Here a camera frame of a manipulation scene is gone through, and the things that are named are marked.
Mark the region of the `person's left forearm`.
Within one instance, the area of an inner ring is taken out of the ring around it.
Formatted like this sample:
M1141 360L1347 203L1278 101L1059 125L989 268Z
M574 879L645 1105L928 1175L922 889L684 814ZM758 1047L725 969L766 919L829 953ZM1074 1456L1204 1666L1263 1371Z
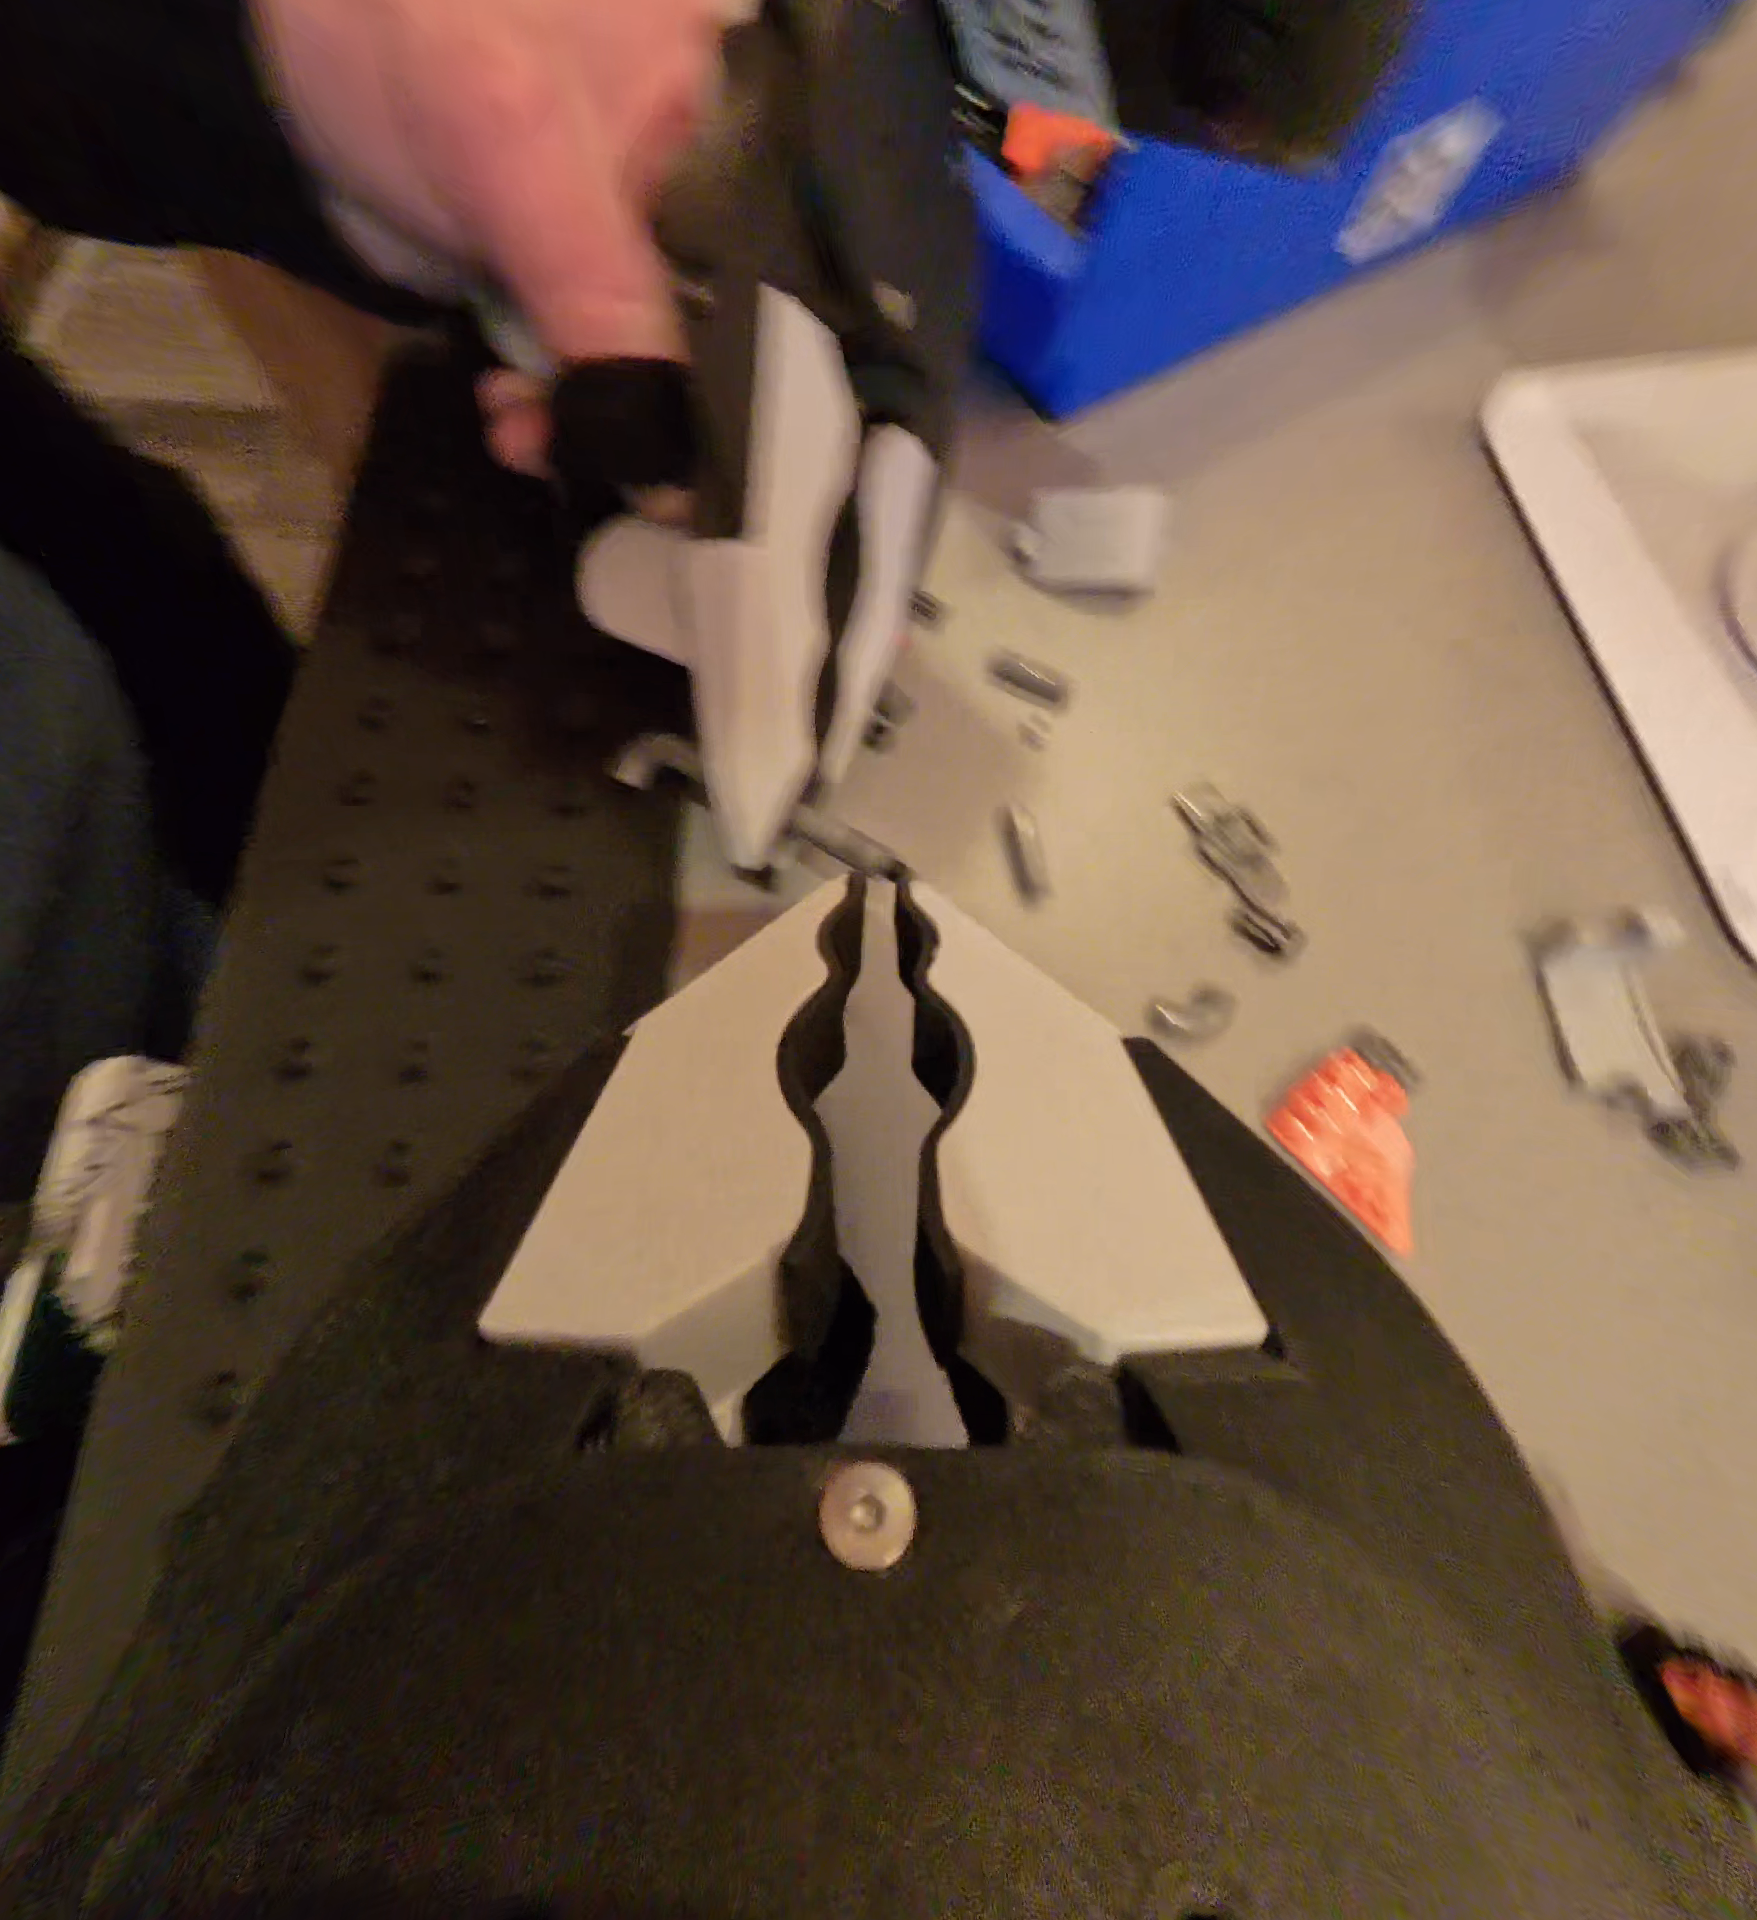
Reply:
M114 244L201 244L324 293L364 288L233 0L0 0L0 196Z

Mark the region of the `grey white toy robot model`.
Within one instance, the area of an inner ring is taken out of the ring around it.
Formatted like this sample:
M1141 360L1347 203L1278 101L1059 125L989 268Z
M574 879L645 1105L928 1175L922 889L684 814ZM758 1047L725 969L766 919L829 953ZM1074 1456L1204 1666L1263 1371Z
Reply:
M1757 1830L1757 1666L1645 1617L1615 1629L1615 1648L1680 1764L1732 1795Z

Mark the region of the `black perforated pad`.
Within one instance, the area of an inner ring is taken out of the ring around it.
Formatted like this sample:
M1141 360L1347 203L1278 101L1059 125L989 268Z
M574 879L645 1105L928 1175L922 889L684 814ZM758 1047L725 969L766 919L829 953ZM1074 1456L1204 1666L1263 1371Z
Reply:
M175 1513L345 1270L461 1178L674 941L674 800L610 780L689 673L598 634L580 518L477 444L474 349L384 374L150 1182L0 1795L79 1736Z

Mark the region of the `person's left hand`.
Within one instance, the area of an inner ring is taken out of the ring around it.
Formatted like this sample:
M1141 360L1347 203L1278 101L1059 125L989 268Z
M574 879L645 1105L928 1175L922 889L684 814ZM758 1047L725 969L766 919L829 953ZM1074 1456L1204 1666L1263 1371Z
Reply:
M496 293L553 369L477 380L483 444L553 481L557 369L684 360L651 203L731 25L704 0L248 8L300 203L293 239L248 253L364 316Z

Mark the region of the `dark grey connector plate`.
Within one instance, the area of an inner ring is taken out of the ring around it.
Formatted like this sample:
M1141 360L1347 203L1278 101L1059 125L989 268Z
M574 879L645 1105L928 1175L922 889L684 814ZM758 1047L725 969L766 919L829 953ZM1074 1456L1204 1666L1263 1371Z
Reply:
M1290 887L1278 872L1276 830L1215 781L1176 789L1173 814L1184 818L1204 867L1228 879L1233 934L1276 963L1296 954L1304 929L1290 919Z

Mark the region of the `white printed cloth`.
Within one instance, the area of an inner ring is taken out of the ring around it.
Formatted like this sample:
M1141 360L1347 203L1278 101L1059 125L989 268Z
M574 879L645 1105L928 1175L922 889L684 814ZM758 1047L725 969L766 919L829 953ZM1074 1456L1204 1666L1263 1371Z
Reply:
M0 1447L79 1432L120 1343L138 1232L190 1072L95 1056L70 1078L0 1286Z

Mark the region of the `orange panel piece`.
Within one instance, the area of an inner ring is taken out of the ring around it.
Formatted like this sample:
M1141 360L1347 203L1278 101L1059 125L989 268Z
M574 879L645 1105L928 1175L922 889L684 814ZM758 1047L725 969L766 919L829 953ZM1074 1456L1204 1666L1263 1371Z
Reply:
M1372 1026L1351 1026L1268 1105L1268 1137L1398 1261L1415 1250L1415 1066Z

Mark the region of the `cluster of small grey connectors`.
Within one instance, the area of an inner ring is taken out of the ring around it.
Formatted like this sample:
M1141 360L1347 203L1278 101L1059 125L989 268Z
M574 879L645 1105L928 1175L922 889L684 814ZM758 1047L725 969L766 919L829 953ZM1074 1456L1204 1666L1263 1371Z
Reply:
M1008 746L1038 756L1059 716L1074 708L1068 670L989 647L979 655L946 654L946 600L911 592L905 655L866 716L866 756L892 764L892 789L911 795L913 825L995 825L1008 889L1023 902L1052 895L1052 853L1038 806Z

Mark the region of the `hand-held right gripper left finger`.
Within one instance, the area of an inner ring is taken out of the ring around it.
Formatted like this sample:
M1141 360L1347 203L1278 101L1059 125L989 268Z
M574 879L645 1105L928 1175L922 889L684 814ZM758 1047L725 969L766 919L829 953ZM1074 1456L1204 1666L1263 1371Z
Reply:
M820 887L622 1032L477 1314L489 1343L691 1375L750 1441L750 1396L836 1314L820 1086L863 934L866 879Z

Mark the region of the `blue plastic bin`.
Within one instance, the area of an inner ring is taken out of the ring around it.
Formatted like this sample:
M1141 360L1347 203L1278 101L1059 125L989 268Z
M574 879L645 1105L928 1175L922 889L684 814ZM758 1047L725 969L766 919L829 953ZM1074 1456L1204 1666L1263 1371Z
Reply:
M1482 225L1729 18L1717 0L946 8L979 95L979 360L1049 418Z

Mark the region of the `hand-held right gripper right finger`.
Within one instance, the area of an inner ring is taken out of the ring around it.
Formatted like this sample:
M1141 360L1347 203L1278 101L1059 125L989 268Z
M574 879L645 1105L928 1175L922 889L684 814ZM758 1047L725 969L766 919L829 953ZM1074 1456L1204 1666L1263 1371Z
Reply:
M1121 1371L1251 1355L1258 1304L1141 1056L935 887L894 879L911 1072L935 1103L913 1314L971 1447L1083 1403L1121 1435Z

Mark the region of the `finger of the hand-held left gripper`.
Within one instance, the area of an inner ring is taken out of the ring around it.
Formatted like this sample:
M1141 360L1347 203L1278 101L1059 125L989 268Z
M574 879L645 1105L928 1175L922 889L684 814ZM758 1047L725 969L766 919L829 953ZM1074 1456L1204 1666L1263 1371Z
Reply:
M691 679L701 781L739 872L772 867L820 770L827 554L848 483L844 349L804 296L758 288L739 531L618 517L580 545L580 616Z
M941 462L911 423L880 423L863 448L855 470L855 531L863 531L863 568L855 600L836 634L836 698L820 743L820 795L829 795L880 712L880 691L892 679L894 647L913 623L913 592L941 518Z

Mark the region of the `light grey ribbed panel piece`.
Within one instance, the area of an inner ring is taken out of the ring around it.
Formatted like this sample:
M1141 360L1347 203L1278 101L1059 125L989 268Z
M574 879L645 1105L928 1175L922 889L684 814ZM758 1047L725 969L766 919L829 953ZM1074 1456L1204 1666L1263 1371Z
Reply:
M1008 562L1038 592L1150 600L1160 587L1173 497L1155 483L1032 491Z

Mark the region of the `light grey curved panel piece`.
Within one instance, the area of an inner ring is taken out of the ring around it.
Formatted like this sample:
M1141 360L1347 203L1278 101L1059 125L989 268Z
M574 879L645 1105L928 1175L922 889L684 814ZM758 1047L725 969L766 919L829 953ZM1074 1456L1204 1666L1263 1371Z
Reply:
M1589 1103L1631 1110L1688 1175L1742 1175L1719 1128L1732 1047L1658 1019L1645 969L1688 942L1670 911L1565 915L1533 934L1533 969L1559 1072Z

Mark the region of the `white stand base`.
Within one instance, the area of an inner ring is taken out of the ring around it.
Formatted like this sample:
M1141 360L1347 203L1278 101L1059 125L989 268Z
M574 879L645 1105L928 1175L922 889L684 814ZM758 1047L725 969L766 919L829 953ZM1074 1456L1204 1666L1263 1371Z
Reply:
M1757 349L1508 369L1482 444L1757 969Z

